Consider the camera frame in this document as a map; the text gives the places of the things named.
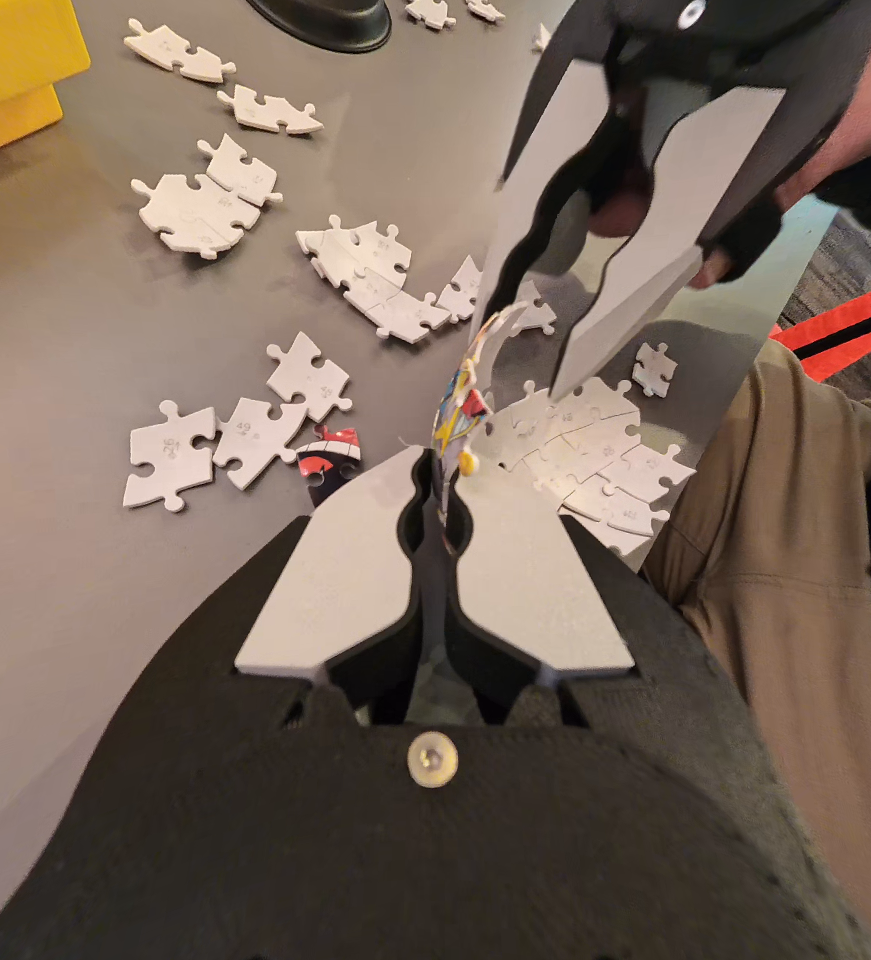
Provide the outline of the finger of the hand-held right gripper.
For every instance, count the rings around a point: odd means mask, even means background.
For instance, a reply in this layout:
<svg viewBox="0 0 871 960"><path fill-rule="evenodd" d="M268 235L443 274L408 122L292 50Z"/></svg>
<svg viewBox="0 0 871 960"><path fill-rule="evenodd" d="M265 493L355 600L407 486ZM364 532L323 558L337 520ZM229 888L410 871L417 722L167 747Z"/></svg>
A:
<svg viewBox="0 0 871 960"><path fill-rule="evenodd" d="M734 87L674 124L655 159L644 219L607 260L595 300L563 342L553 399L596 375L698 272L701 234L784 96Z"/></svg>
<svg viewBox="0 0 871 960"><path fill-rule="evenodd" d="M512 305L527 274L561 276L586 244L589 219L624 184L624 114L606 66L573 58L554 89L526 92L500 186L469 340Z"/></svg>

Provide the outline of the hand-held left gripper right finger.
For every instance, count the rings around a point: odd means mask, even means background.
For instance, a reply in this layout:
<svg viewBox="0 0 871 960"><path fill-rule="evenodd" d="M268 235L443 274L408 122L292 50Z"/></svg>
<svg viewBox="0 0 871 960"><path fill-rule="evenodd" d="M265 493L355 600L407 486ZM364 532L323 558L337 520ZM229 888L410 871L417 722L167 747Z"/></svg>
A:
<svg viewBox="0 0 871 960"><path fill-rule="evenodd" d="M450 662L472 687L556 687L629 674L634 657L557 508L506 472L458 476Z"/></svg>

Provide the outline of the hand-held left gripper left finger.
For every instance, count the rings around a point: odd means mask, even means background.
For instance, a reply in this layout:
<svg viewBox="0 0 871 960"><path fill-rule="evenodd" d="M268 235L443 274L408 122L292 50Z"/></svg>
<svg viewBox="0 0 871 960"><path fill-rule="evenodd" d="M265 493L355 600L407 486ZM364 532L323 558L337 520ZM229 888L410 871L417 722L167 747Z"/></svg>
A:
<svg viewBox="0 0 871 960"><path fill-rule="evenodd" d="M240 674L393 687L418 611L431 453L411 445L314 509L235 657Z"/></svg>

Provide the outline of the partly built puzzle ball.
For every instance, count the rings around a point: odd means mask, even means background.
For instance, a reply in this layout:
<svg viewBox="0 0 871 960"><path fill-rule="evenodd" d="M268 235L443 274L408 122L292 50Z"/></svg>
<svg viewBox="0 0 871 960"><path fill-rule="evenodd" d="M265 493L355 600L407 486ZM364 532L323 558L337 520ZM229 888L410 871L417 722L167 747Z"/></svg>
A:
<svg viewBox="0 0 871 960"><path fill-rule="evenodd" d="M477 330L445 390L434 416L430 442L431 495L449 557L458 554L450 537L449 497L453 478L476 474L481 467L501 467L491 445L494 399L491 378L498 354L515 336L528 302L519 299L489 317Z"/></svg>

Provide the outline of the red black puzzle piece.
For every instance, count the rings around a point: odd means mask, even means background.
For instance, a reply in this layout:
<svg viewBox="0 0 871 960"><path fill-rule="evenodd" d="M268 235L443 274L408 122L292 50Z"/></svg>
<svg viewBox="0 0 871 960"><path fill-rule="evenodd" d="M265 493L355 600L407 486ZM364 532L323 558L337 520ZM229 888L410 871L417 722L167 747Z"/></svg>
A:
<svg viewBox="0 0 871 960"><path fill-rule="evenodd" d="M296 463L314 509L333 496L362 470L362 450L353 427L330 430L320 424L315 440L299 446Z"/></svg>

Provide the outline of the joined white puzzle pieces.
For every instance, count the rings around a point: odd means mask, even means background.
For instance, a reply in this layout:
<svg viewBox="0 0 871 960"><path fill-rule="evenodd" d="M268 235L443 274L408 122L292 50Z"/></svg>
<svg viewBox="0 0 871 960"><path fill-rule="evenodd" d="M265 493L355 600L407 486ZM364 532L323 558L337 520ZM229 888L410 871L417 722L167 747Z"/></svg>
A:
<svg viewBox="0 0 871 960"><path fill-rule="evenodd" d="M627 558L669 521L664 506L696 470L674 443L643 442L641 413L628 393L593 377L561 401L527 380L522 395L491 414L471 448L480 466L502 469Z"/></svg>
<svg viewBox="0 0 871 960"><path fill-rule="evenodd" d="M312 103L299 109L282 97L262 95L259 99L254 89L241 84L236 84L231 94L218 90L215 97L240 127L272 134L285 132L291 137L306 137L324 129Z"/></svg>
<svg viewBox="0 0 871 960"><path fill-rule="evenodd" d="M380 339L415 345L450 321L450 312L405 291L412 251L398 238L396 224L383 231L376 221L343 227L333 214L321 230L298 230L295 239L313 270L375 327Z"/></svg>
<svg viewBox="0 0 871 960"><path fill-rule="evenodd" d="M155 187L141 179L131 189L147 198L141 222L170 250L215 260L232 249L258 221L261 209L215 183L207 174L162 174Z"/></svg>
<svg viewBox="0 0 871 960"><path fill-rule="evenodd" d="M222 85L237 72L234 62L224 62L202 47L192 48L187 39L167 25L147 30L135 18L130 18L127 24L131 33L123 39L124 45L154 66L210 85Z"/></svg>

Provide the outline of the orange black striped cloth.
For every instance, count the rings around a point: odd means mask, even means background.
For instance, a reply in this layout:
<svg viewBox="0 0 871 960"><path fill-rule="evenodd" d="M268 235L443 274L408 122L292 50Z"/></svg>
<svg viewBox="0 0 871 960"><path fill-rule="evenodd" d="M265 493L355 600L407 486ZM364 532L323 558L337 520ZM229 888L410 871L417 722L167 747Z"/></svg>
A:
<svg viewBox="0 0 871 960"><path fill-rule="evenodd" d="M817 383L842 374L871 355L871 291L788 328L769 333L799 359Z"/></svg>

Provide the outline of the black round stand base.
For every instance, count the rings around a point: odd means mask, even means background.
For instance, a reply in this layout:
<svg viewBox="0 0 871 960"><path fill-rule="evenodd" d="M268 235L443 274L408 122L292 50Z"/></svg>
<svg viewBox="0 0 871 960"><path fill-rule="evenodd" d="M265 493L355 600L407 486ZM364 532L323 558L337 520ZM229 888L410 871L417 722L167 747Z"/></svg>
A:
<svg viewBox="0 0 871 960"><path fill-rule="evenodd" d="M369 54L392 34L393 18L385 1L248 1L265 21L317 49Z"/></svg>

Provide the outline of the person's khaki pants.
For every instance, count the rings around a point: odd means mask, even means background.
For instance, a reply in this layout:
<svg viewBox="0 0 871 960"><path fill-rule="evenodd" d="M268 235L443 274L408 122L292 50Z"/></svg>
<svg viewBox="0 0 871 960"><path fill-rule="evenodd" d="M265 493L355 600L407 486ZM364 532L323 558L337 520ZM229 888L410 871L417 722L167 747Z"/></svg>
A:
<svg viewBox="0 0 871 960"><path fill-rule="evenodd" d="M871 932L870 482L871 398L767 341L643 570L737 685Z"/></svg>

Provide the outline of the yellow box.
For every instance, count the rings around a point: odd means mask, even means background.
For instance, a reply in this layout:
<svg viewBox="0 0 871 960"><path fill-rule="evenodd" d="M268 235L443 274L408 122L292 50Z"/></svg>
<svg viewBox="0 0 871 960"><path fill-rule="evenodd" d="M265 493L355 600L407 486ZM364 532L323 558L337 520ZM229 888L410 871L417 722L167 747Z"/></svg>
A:
<svg viewBox="0 0 871 960"><path fill-rule="evenodd" d="M55 85L91 65L71 1L0 1L0 148L58 123Z"/></svg>

